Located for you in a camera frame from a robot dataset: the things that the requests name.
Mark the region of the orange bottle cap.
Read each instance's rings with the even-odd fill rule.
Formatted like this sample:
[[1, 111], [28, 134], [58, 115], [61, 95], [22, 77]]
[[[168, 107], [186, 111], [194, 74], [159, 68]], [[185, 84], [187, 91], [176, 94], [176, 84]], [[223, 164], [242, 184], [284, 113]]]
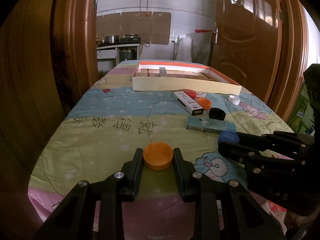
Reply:
[[166, 143], [153, 142], [144, 148], [143, 158], [148, 168], [154, 171], [162, 171], [171, 165], [173, 149]]
[[197, 98], [196, 102], [205, 110], [208, 111], [211, 108], [212, 102], [207, 98]]

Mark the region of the green printed bag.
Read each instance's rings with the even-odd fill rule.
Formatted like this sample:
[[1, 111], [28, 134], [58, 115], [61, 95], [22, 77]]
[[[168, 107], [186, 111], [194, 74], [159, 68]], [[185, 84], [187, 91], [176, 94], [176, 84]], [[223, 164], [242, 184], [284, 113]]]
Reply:
[[296, 134], [314, 134], [315, 122], [313, 109], [310, 105], [308, 91], [305, 84], [302, 85], [300, 95], [289, 118], [288, 125]]

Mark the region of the white kitchen counter cabinet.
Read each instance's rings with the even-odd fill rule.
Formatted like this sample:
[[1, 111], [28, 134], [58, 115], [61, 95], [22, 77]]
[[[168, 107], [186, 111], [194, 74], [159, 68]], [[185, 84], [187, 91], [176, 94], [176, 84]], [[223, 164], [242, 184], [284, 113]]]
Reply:
[[136, 52], [136, 60], [140, 56], [141, 43], [132, 44], [116, 44], [104, 47], [97, 47], [98, 60], [115, 60], [116, 65], [120, 63], [120, 51], [125, 49], [133, 49]]

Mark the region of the metal cooking pot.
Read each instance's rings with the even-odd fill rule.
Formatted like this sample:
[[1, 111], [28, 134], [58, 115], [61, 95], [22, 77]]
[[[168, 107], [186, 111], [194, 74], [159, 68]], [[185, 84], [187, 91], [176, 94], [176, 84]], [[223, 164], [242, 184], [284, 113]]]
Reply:
[[119, 43], [119, 35], [110, 35], [105, 36], [106, 44], [118, 44]]

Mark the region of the blue bottle cap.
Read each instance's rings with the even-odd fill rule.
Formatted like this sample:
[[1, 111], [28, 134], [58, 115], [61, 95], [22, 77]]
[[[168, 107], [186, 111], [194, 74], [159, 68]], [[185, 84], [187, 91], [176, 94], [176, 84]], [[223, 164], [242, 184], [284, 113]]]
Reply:
[[221, 142], [230, 142], [233, 144], [238, 144], [240, 141], [239, 136], [236, 132], [231, 132], [231, 131], [222, 131], [219, 136], [217, 143]]

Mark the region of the brown wooden door left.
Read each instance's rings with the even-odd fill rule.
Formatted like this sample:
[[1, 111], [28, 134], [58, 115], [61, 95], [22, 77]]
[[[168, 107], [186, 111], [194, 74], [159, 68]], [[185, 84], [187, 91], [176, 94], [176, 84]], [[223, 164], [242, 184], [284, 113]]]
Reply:
[[97, 0], [19, 0], [1, 25], [1, 154], [43, 149], [97, 81]]

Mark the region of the dark green appliance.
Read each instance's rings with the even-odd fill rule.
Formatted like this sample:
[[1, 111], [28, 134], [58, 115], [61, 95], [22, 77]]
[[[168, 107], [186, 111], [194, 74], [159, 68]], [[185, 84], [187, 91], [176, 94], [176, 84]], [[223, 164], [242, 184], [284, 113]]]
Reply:
[[119, 61], [131, 61], [137, 59], [137, 53], [134, 49], [122, 49], [119, 52]]

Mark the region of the large orange-rimmed cardboard tray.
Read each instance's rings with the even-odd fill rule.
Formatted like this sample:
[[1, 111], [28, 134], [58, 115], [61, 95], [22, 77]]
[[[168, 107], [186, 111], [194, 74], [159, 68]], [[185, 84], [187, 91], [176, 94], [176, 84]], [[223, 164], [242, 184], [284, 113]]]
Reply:
[[[165, 67], [167, 77], [159, 76]], [[135, 91], [178, 91], [239, 95], [242, 86], [212, 67], [179, 61], [140, 61], [132, 75]]]

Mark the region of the clear patterned rectangular box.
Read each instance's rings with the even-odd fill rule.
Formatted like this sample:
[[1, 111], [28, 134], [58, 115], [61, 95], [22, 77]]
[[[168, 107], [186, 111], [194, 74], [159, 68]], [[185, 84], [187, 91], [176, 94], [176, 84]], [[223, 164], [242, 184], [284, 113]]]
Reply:
[[165, 67], [160, 67], [159, 68], [159, 76], [160, 77], [167, 77], [167, 71]]

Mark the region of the brown wooden door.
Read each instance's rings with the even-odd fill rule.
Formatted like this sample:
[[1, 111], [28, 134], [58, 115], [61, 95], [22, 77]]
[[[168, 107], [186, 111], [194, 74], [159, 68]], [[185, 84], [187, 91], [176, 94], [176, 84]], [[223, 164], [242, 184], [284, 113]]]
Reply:
[[1, 154], [43, 149], [97, 81], [97, 0], [19, 0], [1, 25]]
[[308, 28], [299, 0], [216, 0], [211, 65], [289, 120], [303, 83]]

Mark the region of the red bottle cap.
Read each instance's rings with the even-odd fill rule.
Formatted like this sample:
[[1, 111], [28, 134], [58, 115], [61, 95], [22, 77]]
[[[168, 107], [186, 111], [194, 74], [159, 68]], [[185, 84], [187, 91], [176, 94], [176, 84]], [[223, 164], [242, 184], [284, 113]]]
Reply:
[[187, 94], [187, 96], [189, 96], [190, 98], [192, 98], [193, 100], [195, 100], [197, 98], [197, 93], [194, 90], [191, 89], [185, 89], [183, 91], [185, 94]]

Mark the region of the white cartoon rectangular box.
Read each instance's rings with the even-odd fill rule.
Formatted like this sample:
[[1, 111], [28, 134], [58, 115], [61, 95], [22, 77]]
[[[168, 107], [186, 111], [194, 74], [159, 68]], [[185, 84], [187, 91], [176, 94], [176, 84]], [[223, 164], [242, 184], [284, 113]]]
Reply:
[[194, 99], [185, 94], [185, 92], [173, 92], [172, 96], [191, 116], [203, 114], [204, 109]]

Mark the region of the brown cardboard wall panel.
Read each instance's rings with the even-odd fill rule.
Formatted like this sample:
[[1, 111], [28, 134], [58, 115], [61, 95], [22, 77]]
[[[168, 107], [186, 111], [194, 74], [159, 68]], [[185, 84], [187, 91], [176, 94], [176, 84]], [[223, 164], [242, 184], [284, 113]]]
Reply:
[[96, 36], [137, 35], [151, 44], [168, 45], [171, 33], [171, 13], [131, 11], [97, 17]]

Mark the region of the white covered standing object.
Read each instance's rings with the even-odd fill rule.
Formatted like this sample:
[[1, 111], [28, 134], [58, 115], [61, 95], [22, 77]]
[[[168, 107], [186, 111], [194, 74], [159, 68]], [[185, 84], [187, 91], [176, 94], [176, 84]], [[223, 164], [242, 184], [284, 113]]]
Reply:
[[180, 38], [179, 41], [175, 44], [175, 60], [191, 62], [191, 49], [192, 39], [188, 37]]

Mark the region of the black round cap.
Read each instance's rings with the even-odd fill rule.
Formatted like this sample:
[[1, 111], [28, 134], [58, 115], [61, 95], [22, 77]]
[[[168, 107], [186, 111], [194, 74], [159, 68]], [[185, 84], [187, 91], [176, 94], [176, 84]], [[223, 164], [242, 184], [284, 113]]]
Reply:
[[208, 116], [209, 116], [210, 119], [224, 121], [225, 117], [226, 117], [226, 113], [225, 113], [224, 110], [222, 110], [220, 108], [212, 107], [209, 110]]

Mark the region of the black gas stove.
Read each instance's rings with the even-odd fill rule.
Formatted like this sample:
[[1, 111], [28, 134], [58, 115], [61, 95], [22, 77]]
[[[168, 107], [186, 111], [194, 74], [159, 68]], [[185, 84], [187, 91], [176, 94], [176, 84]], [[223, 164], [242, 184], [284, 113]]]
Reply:
[[121, 44], [137, 44], [141, 42], [141, 37], [137, 34], [128, 34], [119, 38]]

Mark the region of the brown wooden door right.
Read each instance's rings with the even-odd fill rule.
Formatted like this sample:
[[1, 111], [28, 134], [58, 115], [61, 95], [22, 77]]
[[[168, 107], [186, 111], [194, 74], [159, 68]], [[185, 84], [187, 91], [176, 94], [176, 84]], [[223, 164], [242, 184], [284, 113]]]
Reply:
[[299, 0], [216, 0], [211, 65], [289, 120], [303, 83], [308, 28]]

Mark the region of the cartoon patterned quilt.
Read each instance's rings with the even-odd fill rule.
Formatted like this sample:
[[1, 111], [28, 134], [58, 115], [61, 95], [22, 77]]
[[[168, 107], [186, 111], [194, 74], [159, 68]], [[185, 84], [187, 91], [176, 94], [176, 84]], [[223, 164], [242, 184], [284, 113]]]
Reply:
[[[186, 129], [188, 113], [172, 92], [132, 89], [136, 65], [121, 63], [97, 81], [44, 148], [28, 186], [42, 220], [78, 181], [104, 180], [152, 142], [180, 148], [185, 160], [214, 180], [246, 182], [243, 168], [218, 153], [216, 134]], [[123, 205], [123, 219], [126, 239], [189, 239], [194, 206], [179, 197], [172, 168], [144, 168], [136, 200]]]

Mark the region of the teal rectangular box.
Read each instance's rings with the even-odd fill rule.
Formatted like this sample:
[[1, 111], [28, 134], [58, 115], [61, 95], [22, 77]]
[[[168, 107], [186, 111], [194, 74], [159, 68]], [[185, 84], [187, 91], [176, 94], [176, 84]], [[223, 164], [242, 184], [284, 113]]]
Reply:
[[236, 132], [236, 125], [227, 121], [200, 116], [188, 116], [186, 118], [186, 129], [210, 133], [221, 133], [224, 131]]

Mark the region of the white bottle cap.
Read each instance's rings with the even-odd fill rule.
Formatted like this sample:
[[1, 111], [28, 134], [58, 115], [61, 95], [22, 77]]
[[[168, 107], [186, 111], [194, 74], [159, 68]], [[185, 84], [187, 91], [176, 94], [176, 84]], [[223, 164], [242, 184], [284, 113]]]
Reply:
[[238, 106], [240, 104], [240, 97], [238, 95], [230, 95], [228, 101], [231, 104]]

